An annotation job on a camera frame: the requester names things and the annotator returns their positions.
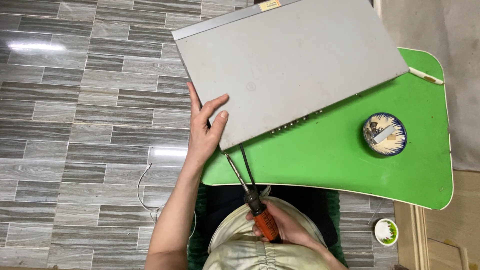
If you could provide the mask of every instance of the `hand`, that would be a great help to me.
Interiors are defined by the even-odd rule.
[[[262,203],[267,205],[268,211],[273,216],[284,244],[296,244],[310,247],[316,242],[308,231],[283,209],[277,207],[269,200],[262,200]],[[248,212],[245,218],[251,221],[253,219],[252,213]],[[256,236],[262,235],[257,225],[253,225],[252,230]],[[261,241],[268,242],[268,239],[262,237]]]
[[[187,83],[191,101],[190,115],[190,140],[188,142],[188,152],[186,161],[195,162],[198,166],[203,166],[207,159],[213,154],[220,141],[223,129],[228,119],[228,112],[221,111],[215,117],[211,128],[208,128],[207,121],[213,112],[228,100],[228,94],[217,97],[214,100],[207,101],[200,109],[200,101],[191,82]]]

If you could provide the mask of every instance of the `ceramic bowl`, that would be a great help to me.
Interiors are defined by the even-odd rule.
[[[375,238],[382,245],[393,245],[398,239],[398,227],[390,219],[381,219],[375,224]]]
[[[392,125],[395,131],[385,140],[378,144],[374,142],[373,137],[379,134],[383,129]],[[372,114],[363,125],[363,138],[368,146],[375,152],[383,156],[394,156],[405,149],[407,145],[407,131],[402,122],[395,116],[386,112]]]

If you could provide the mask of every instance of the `blue and white bowl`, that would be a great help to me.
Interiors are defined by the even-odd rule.
[[[372,128],[371,123],[377,123],[377,125]],[[389,125],[392,125],[395,131],[389,138],[376,144],[373,141],[373,136],[377,135],[379,131],[381,132]],[[363,138],[373,151],[383,156],[397,155],[403,151],[405,145],[407,145],[407,131],[405,130],[405,126],[397,117],[386,112],[374,113],[365,121],[363,125]]]

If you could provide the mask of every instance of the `gray tile floor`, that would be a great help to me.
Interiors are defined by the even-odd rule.
[[[136,183],[153,163],[140,195],[162,205],[188,142],[170,31],[249,4],[0,0],[1,266],[143,268],[153,223]],[[389,268],[396,249],[366,225],[378,200],[341,202],[349,264]]]

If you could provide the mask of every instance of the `label sticker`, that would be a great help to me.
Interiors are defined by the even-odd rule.
[[[258,6],[260,7],[260,10],[262,10],[262,12],[264,12],[264,11],[267,11],[267,10],[270,10],[270,9],[277,8],[277,7],[281,6],[281,4],[278,0],[270,0],[270,1],[265,1],[265,2],[260,3],[260,4],[258,4]]]

